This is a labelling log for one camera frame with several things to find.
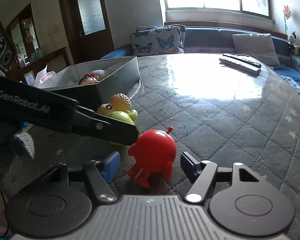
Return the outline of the grey remote control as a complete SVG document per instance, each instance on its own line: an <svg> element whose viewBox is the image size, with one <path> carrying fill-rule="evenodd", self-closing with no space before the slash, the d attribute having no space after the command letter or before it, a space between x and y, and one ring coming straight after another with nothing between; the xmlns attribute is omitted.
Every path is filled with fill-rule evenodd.
<svg viewBox="0 0 300 240"><path fill-rule="evenodd" d="M239 70L241 72L244 72L246 74L252 75L252 76L259 76L261 72L261 68L252 66L248 63L245 63L243 61L239 61L237 59L233 59L230 57L222 56L219 58L219 61L221 64L234 68L236 70Z"/></svg>

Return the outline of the white plush rabbit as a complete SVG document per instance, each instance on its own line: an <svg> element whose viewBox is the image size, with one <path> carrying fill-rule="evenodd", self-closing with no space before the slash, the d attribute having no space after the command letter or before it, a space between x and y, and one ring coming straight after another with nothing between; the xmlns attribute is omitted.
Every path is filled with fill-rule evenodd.
<svg viewBox="0 0 300 240"><path fill-rule="evenodd" d="M101 81L103 80L105 77L107 77L107 72L105 70L102 69L97 69L97 70L93 70L91 72L91 74L93 74L93 76L98 80Z"/></svg>

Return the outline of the green round monster toy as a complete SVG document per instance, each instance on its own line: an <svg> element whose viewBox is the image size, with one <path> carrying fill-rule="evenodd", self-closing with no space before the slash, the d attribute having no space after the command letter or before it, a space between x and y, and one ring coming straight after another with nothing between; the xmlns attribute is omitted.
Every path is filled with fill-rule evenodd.
<svg viewBox="0 0 300 240"><path fill-rule="evenodd" d="M111 121L111 132L115 140L112 144L131 145L134 143L139 135L135 127L134 121L138 117L138 112L135 109L126 111L113 111L106 115L106 117L113 119Z"/></svg>

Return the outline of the tan peanut toy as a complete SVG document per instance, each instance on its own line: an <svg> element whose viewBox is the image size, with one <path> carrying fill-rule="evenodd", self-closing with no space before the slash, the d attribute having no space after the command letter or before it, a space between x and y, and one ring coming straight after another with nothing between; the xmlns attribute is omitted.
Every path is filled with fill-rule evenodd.
<svg viewBox="0 0 300 240"><path fill-rule="evenodd" d="M111 97L108 103L102 104L97 113L101 115L108 115L115 111L131 111L132 110L132 103L128 96L125 94L119 93L115 94Z"/></svg>

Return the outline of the pinwheel on stick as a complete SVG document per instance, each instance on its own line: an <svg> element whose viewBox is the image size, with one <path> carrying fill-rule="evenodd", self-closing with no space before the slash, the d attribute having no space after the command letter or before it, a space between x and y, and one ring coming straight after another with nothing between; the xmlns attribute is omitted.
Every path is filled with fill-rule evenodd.
<svg viewBox="0 0 300 240"><path fill-rule="evenodd" d="M284 14L284 23L285 23L285 37L288 37L287 36L287 30L288 30L287 21L290 19L291 15L292 15L292 12L288 5L284 5L283 14Z"/></svg>

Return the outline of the dark wooden door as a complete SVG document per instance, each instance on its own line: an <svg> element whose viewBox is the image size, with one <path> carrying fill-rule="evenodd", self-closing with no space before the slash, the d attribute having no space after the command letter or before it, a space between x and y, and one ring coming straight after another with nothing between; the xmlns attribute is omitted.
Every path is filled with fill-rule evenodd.
<svg viewBox="0 0 300 240"><path fill-rule="evenodd" d="M74 63L99 60L114 50L104 0L59 0Z"/></svg>

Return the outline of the tissue pack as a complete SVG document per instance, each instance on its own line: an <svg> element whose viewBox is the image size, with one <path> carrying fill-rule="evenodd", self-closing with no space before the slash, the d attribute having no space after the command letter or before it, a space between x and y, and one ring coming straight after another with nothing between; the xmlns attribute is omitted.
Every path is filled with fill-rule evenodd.
<svg viewBox="0 0 300 240"><path fill-rule="evenodd" d="M37 73L37 76L35 78L35 81L33 83L33 87L39 87L42 83L44 83L46 80L52 78L56 72L55 71L47 71L48 65L45 66L45 68Z"/></svg>

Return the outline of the butterfly print pillow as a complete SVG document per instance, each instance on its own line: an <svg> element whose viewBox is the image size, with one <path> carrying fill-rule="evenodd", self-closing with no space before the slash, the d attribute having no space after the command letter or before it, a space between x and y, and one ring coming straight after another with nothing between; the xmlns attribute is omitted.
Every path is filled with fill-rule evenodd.
<svg viewBox="0 0 300 240"><path fill-rule="evenodd" d="M134 56L184 53L185 25L138 26L130 34Z"/></svg>

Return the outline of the round white woven mat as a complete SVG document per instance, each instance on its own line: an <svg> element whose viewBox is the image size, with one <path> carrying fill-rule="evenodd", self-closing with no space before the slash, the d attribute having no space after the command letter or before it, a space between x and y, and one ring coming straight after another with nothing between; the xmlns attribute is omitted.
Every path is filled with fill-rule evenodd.
<svg viewBox="0 0 300 240"><path fill-rule="evenodd" d="M134 98L138 94L138 92L143 88L142 80L139 79L138 82L136 82L133 87L127 92L126 96L129 97L129 99Z"/></svg>

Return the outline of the black remote control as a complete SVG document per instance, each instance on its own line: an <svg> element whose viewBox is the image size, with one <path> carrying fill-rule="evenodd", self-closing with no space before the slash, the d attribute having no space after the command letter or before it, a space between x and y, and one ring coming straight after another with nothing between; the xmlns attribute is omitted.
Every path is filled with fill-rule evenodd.
<svg viewBox="0 0 300 240"><path fill-rule="evenodd" d="M225 53L223 54L223 56L247 63L251 66L257 67L257 68L261 68L261 64L256 62L252 57L248 56L248 55L241 55L241 54L228 54Z"/></svg>

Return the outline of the wooden shelf cabinet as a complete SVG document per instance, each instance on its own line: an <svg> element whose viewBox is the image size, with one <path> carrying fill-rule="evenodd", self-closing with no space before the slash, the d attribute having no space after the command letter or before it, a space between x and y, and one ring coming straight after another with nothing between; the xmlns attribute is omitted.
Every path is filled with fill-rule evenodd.
<svg viewBox="0 0 300 240"><path fill-rule="evenodd" d="M31 3L8 24L6 31L14 45L17 66L24 68L36 61L40 50Z"/></svg>

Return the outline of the red round toy figure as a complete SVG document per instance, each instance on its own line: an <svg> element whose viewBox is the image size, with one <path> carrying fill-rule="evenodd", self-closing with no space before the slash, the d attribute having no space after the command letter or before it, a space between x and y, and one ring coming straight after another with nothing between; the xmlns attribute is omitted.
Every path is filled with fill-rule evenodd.
<svg viewBox="0 0 300 240"><path fill-rule="evenodd" d="M172 131L171 126L166 131L151 129L142 133L130 146L128 155L134 157L135 164L127 175L137 184L148 189L148 178L153 173L160 173L163 180L170 179L177 155L177 145L170 136Z"/></svg>

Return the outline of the blue sofa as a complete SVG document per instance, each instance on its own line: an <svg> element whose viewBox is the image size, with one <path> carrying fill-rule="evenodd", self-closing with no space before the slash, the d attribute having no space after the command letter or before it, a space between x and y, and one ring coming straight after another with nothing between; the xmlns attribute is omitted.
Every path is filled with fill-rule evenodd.
<svg viewBox="0 0 300 240"><path fill-rule="evenodd" d="M250 35L251 31L182 26L180 29L183 50L186 53L234 53L232 35ZM274 71L288 82L300 94L300 57L293 55L288 41L273 36L275 52L280 65Z"/></svg>

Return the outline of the black white plush cow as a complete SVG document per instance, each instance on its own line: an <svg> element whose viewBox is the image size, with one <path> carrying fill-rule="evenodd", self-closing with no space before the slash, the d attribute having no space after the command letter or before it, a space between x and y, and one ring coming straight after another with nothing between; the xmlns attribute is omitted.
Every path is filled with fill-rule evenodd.
<svg viewBox="0 0 300 240"><path fill-rule="evenodd" d="M291 32L288 35L288 44L289 44L289 51L291 52L291 54L298 54L299 53L299 45L297 43L297 39L296 39L296 32Z"/></svg>

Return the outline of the grey cushion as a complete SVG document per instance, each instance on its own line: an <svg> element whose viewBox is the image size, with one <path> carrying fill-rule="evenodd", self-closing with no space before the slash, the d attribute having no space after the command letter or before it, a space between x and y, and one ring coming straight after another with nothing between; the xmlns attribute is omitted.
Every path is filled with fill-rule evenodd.
<svg viewBox="0 0 300 240"><path fill-rule="evenodd" d="M279 66L270 34L232 34L236 53L249 55L268 66Z"/></svg>

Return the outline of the black cardboard shoe box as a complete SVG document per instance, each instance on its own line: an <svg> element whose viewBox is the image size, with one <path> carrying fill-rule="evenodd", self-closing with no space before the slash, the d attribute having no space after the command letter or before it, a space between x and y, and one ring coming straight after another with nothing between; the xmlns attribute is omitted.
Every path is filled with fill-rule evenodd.
<svg viewBox="0 0 300 240"><path fill-rule="evenodd" d="M105 70L107 77L96 84L78 85L85 74L97 69ZM115 94L126 95L139 79L137 57L126 56L68 66L38 88L74 99L80 106L96 111Z"/></svg>

